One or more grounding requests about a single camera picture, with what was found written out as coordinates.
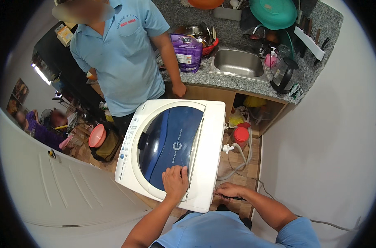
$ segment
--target purple bag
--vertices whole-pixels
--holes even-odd
[[[202,57],[202,43],[187,35],[171,34],[170,39],[181,72],[197,72]]]

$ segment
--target pink soap bottle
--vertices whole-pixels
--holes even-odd
[[[265,65],[268,67],[274,67],[277,62],[275,47],[271,47],[272,51],[265,57]]]

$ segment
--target power cord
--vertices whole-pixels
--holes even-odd
[[[243,176],[243,175],[239,174],[239,173],[237,172],[237,170],[240,169],[240,167],[238,167],[238,168],[236,168],[236,169],[234,169],[234,168],[232,167],[231,162],[229,161],[229,153],[228,153],[228,155],[227,155],[227,158],[228,158],[229,166],[232,168],[232,170],[233,170],[236,174],[238,174],[239,176],[245,177],[245,178],[251,178],[251,179],[254,179],[254,180],[258,181],[258,182],[261,184],[261,187],[264,189],[265,193],[267,193],[267,194],[268,194],[273,200],[277,201],[275,197],[273,197],[270,193],[268,193],[268,191],[265,189],[265,185],[264,185],[264,183],[263,183],[261,180],[259,180],[258,178],[247,177],[247,176]],[[338,226],[338,225],[335,225],[335,224],[333,224],[333,223],[326,222],[326,221],[317,221],[317,220],[313,220],[313,219],[309,219],[309,220],[312,221],[312,222],[316,222],[316,223],[326,224],[326,225],[329,225],[329,226],[332,226],[332,227],[335,227],[335,228],[338,228],[338,229],[340,229],[340,230],[344,230],[344,231],[349,231],[349,232],[350,232],[350,231],[358,231],[358,230],[359,230],[358,227],[357,227],[357,228],[354,228],[354,229],[349,229],[349,228],[345,228],[345,227],[340,227],[340,226]]]

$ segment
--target purple clothing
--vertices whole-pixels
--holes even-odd
[[[35,139],[37,141],[50,146],[54,150],[62,151],[59,144],[64,140],[64,138],[47,130],[46,127],[39,125],[35,120],[34,111],[27,113],[25,118],[28,121],[27,130],[32,131],[32,129],[35,128]]]

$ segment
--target blue polo shirt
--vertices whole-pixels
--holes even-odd
[[[96,69],[98,83],[113,116],[126,116],[165,92],[150,38],[170,26],[150,0],[109,0],[115,8],[104,35],[79,24],[70,51],[79,67]]]
[[[165,248],[320,248],[311,222],[305,217],[285,225],[272,243],[255,236],[231,211],[190,213],[156,242]]]

